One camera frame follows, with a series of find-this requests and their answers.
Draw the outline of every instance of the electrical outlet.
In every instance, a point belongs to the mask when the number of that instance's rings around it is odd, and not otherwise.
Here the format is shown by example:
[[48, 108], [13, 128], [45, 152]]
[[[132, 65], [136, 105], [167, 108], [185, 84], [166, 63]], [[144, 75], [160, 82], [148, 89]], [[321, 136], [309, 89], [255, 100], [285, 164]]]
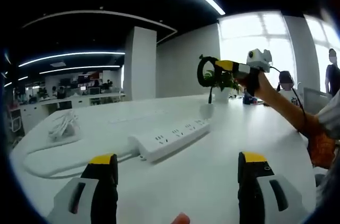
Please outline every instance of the electrical outlet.
[[177, 126], [154, 130], [142, 135], [131, 135], [129, 141], [149, 162], [162, 158], [210, 131], [206, 120], [186, 120]]

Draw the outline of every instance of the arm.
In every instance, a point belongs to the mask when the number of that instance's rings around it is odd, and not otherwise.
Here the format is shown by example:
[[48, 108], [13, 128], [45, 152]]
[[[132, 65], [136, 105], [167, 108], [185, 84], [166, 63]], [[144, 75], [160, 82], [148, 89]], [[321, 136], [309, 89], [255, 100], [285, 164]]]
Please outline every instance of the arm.
[[329, 79], [326, 77], [325, 79], [326, 93], [329, 94]]
[[255, 92], [256, 97], [261, 98], [280, 113], [303, 135], [313, 137], [324, 131], [316, 116], [306, 113], [306, 121], [300, 107], [290, 103], [281, 94], [276, 92], [263, 72], [259, 74], [259, 83], [260, 88]]
[[329, 94], [329, 70], [330, 70], [330, 66], [327, 66], [326, 69], [326, 79], [325, 79], [325, 86], [326, 86], [326, 93]]

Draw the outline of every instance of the white cable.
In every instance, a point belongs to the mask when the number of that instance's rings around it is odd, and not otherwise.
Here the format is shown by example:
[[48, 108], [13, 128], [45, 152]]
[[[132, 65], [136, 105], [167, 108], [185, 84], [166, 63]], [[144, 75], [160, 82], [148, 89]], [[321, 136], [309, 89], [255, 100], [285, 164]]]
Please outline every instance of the white cable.
[[[36, 153], [38, 151], [43, 151], [43, 150], [47, 150], [47, 149], [51, 149], [51, 148], [55, 148], [55, 147], [60, 147], [63, 145], [67, 145], [67, 144], [71, 144], [74, 142], [77, 142], [80, 140], [79, 136], [72, 136], [71, 139], [65, 140], [65, 141], [58, 141], [60, 140], [60, 138], [63, 137], [63, 133], [65, 133], [66, 129], [68, 128], [69, 130], [73, 129], [73, 133], [76, 134], [75, 128], [79, 129], [78, 123], [77, 123], [77, 117], [74, 114], [73, 110], [68, 111], [67, 113], [65, 113], [64, 115], [62, 115], [57, 119], [62, 119], [62, 122], [60, 122], [59, 124], [57, 124], [56, 126], [53, 127], [53, 129], [51, 131], [48, 132], [48, 136], [54, 141], [53, 143], [46, 145], [42, 148], [39, 149], [35, 149], [32, 150], [30, 152], [28, 152], [25, 156], [25, 158], [27, 158], [28, 155]], [[136, 157], [139, 155], [139, 151], [137, 148], [131, 148], [131, 147], [127, 147], [126, 149], [124, 149], [123, 151], [121, 151], [121, 153], [116, 153], [117, 157], [120, 158], [118, 160], [118, 162], [122, 162], [126, 159], [132, 158], [132, 157]], [[35, 172], [34, 170], [32, 170], [30, 167], [28, 167], [27, 165], [24, 164], [23, 162], [23, 167], [25, 169], [25, 171], [33, 176], [37, 176], [40, 178], [44, 178], [44, 179], [65, 179], [65, 178], [70, 178], [70, 177], [74, 177], [77, 175], [80, 175], [81, 173], [75, 173], [75, 174], [70, 174], [70, 175], [66, 175], [66, 176], [54, 176], [58, 173], [62, 173], [74, 168], [78, 168], [78, 167], [82, 167], [82, 166], [86, 166], [91, 159], [88, 159], [86, 161], [80, 161], [78, 163], [74, 163], [70, 166], [67, 167], [61, 167], [61, 168], [56, 168], [54, 170], [51, 170], [50, 172], [48, 172], [47, 174], [40, 174]]]

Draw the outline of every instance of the black ceiling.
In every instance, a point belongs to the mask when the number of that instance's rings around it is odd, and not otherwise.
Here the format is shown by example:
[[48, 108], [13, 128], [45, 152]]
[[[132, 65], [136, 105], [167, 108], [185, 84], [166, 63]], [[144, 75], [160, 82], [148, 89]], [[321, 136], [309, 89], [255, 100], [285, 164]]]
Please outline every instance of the black ceiling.
[[[317, 0], [215, 1], [226, 15], [273, 9], [297, 14], [319, 13]], [[156, 30], [158, 40], [172, 32], [151, 23], [108, 14], [62, 15], [22, 28], [31, 21], [55, 13], [100, 10], [102, 7], [103, 11], [127, 13], [162, 22], [178, 30], [176, 35], [215, 23], [220, 17], [204, 0], [4, 0], [2, 7], [5, 9], [1, 23], [3, 32], [6, 32], [2, 42], [10, 60], [17, 64], [39, 56], [71, 51], [124, 51], [126, 35], [135, 25]], [[84, 57], [79, 58], [83, 59], [82, 64], [93, 63]], [[108, 61], [98, 62], [106, 65]]]

